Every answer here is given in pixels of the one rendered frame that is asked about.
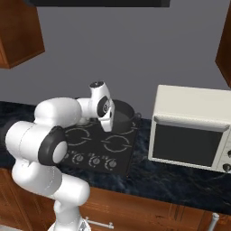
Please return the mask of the black range hood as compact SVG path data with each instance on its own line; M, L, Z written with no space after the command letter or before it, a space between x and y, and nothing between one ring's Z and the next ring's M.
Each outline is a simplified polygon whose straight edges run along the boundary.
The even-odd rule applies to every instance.
M170 7L171 0L23 0L36 7Z

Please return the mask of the dark glass microwave door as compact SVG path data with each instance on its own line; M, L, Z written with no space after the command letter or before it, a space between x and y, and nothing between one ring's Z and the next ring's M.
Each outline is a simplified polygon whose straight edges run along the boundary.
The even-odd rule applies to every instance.
M155 116L148 159L208 171L225 172L231 165L231 124L173 120Z

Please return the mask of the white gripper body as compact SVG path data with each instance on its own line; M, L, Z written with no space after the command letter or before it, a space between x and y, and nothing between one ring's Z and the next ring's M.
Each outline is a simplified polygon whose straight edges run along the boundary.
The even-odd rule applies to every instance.
M111 103L106 114L103 117L100 117L98 119L98 121L100 122L100 124L101 124L101 126L105 132L111 132L112 131L113 122L114 122L114 115L115 115L115 105L114 105L114 103Z

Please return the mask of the black hob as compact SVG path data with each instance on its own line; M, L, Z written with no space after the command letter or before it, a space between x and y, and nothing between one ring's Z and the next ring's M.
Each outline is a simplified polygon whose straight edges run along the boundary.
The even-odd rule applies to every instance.
M73 169L127 175L140 122L141 119L133 122L130 131L122 134L105 133L97 120L91 120L88 125L67 128L65 135L70 157L62 160L61 165ZM84 155L82 162L75 161L75 155L78 153ZM92 167L89 165L89 161L95 156L100 158L100 163ZM112 170L108 170L105 166L109 159L116 161L116 166Z

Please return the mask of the cream microwave oven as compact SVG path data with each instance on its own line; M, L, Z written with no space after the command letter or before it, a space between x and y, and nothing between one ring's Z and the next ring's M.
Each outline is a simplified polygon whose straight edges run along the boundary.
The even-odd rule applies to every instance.
M231 124L231 91L160 85L152 119L155 116Z

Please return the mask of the brown wooden cabinet door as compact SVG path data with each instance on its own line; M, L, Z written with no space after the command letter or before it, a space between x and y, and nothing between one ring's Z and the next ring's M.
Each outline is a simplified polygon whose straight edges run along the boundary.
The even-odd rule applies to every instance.
M219 214L219 220L214 231L231 231L231 216Z
M0 225L22 231L47 231L55 221L54 201L20 188L11 171L0 169Z

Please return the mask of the brown wooden drawer front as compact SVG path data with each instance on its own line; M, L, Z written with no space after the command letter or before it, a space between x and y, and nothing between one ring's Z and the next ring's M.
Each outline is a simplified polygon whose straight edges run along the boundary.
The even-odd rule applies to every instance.
M105 189L90 189L84 217L112 222L114 231L207 231L211 213Z

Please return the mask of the brown wooden wall cabinet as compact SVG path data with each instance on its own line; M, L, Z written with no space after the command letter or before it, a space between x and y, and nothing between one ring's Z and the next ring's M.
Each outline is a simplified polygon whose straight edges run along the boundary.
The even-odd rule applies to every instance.
M217 50L216 64L227 85L231 88L231 0Z
M45 52L39 15L23 0L0 0L0 69Z

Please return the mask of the dark grey pot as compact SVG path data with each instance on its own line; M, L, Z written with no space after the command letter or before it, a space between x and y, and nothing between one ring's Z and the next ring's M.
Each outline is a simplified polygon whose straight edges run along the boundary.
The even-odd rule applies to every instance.
M142 117L140 113L135 113L132 106L124 101L114 99L115 115L112 132L122 134L129 132L133 126L133 122L139 121Z

